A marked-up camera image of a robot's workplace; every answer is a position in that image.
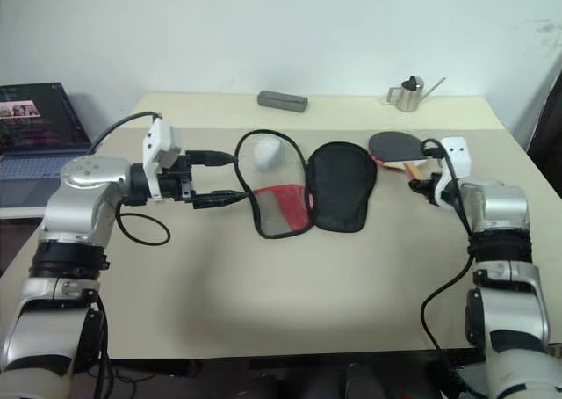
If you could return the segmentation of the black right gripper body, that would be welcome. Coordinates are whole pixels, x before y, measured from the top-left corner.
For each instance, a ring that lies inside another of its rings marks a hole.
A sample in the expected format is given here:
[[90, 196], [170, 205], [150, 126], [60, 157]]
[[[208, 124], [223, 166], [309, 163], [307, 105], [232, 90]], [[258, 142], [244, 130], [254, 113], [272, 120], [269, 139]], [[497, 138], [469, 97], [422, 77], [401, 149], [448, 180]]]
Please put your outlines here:
[[432, 172], [429, 178], [421, 179], [424, 181], [424, 194], [421, 194], [426, 201], [437, 206], [436, 202], [436, 185], [440, 181], [442, 174], [438, 172]]

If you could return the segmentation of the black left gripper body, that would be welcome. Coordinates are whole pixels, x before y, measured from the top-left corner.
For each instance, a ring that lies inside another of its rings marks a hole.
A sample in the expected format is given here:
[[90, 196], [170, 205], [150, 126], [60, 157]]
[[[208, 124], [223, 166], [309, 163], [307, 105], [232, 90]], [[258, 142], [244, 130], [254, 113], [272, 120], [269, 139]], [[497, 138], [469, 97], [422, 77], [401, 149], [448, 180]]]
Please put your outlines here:
[[185, 150], [173, 164], [164, 167], [160, 174], [161, 194], [165, 199], [192, 203], [195, 191], [192, 188], [191, 156]]

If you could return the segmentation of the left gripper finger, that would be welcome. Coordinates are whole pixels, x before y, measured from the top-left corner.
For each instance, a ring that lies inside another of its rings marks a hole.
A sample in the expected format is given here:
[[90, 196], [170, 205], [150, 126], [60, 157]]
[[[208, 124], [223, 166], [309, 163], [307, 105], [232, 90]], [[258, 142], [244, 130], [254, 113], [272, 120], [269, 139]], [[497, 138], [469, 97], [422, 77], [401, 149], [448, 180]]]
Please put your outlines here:
[[230, 206], [246, 198], [245, 192], [218, 190], [205, 194], [195, 194], [191, 204], [194, 209], [218, 208]]
[[231, 154], [213, 150], [187, 150], [186, 156], [191, 165], [202, 165], [206, 167], [219, 167], [234, 162]]

